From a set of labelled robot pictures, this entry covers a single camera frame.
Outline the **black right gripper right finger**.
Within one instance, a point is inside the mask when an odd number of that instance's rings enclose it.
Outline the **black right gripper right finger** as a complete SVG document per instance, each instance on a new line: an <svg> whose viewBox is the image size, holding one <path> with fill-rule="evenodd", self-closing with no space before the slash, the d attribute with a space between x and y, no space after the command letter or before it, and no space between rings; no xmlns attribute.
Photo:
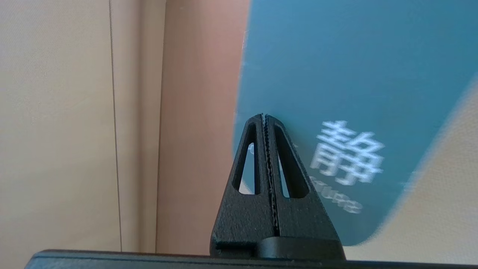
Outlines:
<svg viewBox="0 0 478 269"><path fill-rule="evenodd" d="M339 236L285 126L265 116L265 148L273 213L272 237L265 257L345 260Z"/></svg>

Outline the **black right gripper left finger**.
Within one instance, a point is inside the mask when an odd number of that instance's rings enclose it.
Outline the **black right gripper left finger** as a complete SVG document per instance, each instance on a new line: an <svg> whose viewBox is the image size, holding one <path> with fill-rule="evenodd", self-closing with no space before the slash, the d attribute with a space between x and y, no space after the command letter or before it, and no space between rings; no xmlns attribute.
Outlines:
<svg viewBox="0 0 478 269"><path fill-rule="evenodd" d="M264 115L257 114L244 125L211 233L212 257L256 257L258 244L279 231L265 123ZM250 144L254 145L255 190L253 194L242 194L239 188Z"/></svg>

